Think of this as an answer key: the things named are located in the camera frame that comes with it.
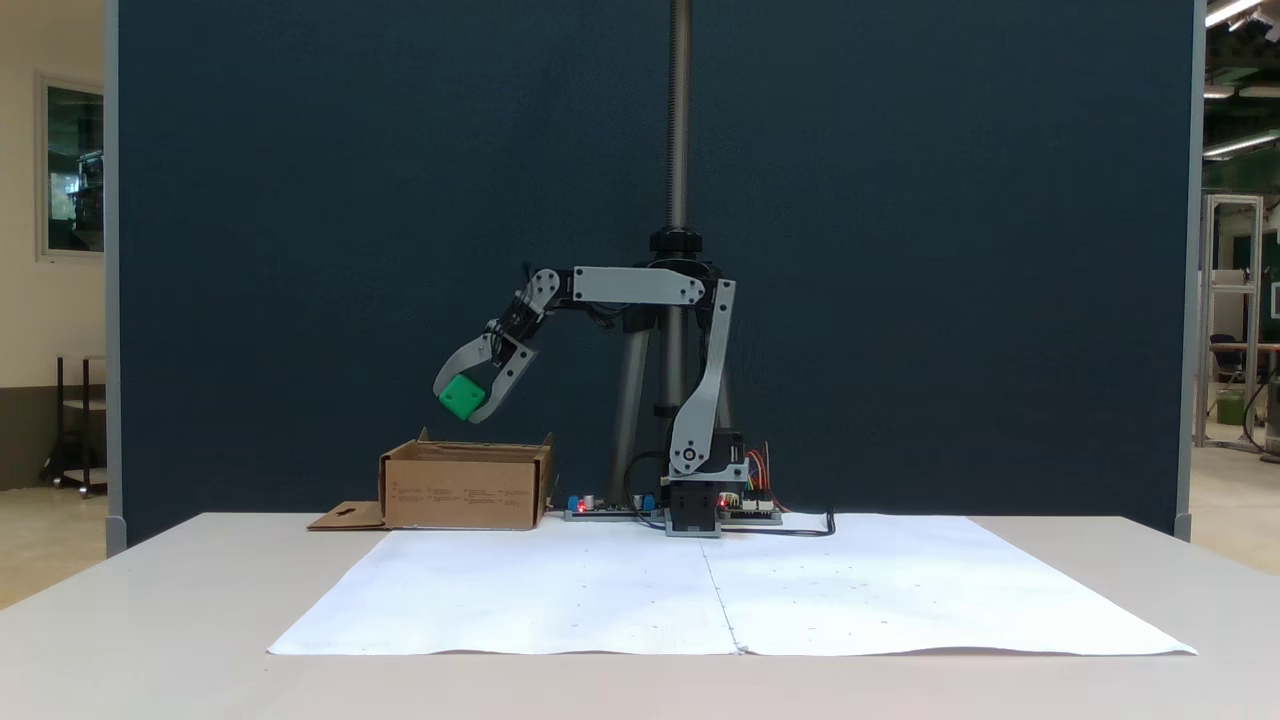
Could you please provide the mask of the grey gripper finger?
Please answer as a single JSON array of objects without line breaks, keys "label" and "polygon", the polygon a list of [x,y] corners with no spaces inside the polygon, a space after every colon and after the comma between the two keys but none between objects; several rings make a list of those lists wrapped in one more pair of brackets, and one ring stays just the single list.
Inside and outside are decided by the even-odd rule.
[{"label": "grey gripper finger", "polygon": [[461,375],[481,388],[486,397],[492,397],[492,387],[497,375],[495,346],[495,336],[480,334],[456,350],[436,373],[433,393],[442,397],[449,383]]},{"label": "grey gripper finger", "polygon": [[488,386],[484,401],[470,415],[472,424],[486,421],[506,404],[535,357],[536,351],[527,345],[502,345],[488,351],[488,369],[483,373]]}]

